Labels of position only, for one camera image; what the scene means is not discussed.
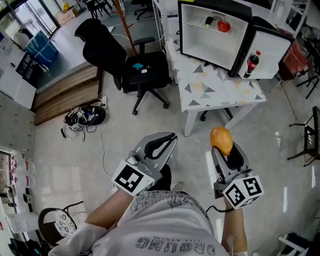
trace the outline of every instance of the blue bin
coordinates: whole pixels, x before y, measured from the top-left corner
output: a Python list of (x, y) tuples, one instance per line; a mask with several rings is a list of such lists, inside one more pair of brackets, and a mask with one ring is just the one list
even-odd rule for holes
[(58, 54), (57, 48), (41, 30), (31, 38), (25, 50), (46, 67), (56, 60)]

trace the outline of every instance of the coca-cola bottle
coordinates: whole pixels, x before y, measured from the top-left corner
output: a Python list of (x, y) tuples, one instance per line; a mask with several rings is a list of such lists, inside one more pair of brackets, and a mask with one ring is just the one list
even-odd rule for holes
[(256, 66), (259, 63), (259, 56), (260, 56), (261, 52), (260, 51), (256, 51), (255, 53), (251, 54), (248, 61), (247, 61), (247, 71), (244, 74), (244, 78), (248, 78), (250, 77), (252, 71), (256, 68)]

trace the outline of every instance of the black pants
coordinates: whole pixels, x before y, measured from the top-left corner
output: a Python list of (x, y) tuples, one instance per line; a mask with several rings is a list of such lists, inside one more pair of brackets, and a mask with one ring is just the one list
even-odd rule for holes
[(154, 186), (150, 187), (148, 191), (170, 191), (171, 169), (169, 165), (165, 164), (160, 173), (163, 176), (162, 179), (158, 180), (158, 182)]

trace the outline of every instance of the wood plank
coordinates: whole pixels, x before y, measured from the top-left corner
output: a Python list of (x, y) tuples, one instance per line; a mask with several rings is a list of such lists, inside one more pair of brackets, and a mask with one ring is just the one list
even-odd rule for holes
[(48, 102), (39, 108), (35, 113), (34, 124), (41, 125), (53, 118), (68, 113), (71, 107), (82, 106), (98, 102), (99, 81), (93, 81), (84, 86), (77, 86), (75, 89)]
[(67, 76), (61, 81), (53, 84), (42, 93), (38, 94), (35, 99), (34, 109), (40, 108), (48, 101), (54, 100), (62, 93), (66, 93), (75, 86), (90, 83), (98, 80), (98, 68), (96, 66), (85, 67), (77, 72)]

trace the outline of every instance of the cardboard box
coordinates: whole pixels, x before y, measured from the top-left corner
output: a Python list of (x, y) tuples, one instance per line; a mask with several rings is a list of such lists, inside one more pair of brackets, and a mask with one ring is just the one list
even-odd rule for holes
[(60, 25), (66, 24), (68, 21), (71, 19), (75, 18), (78, 16), (78, 11), (72, 7), (69, 10), (62, 10), (59, 11), (54, 17), (58, 21)]

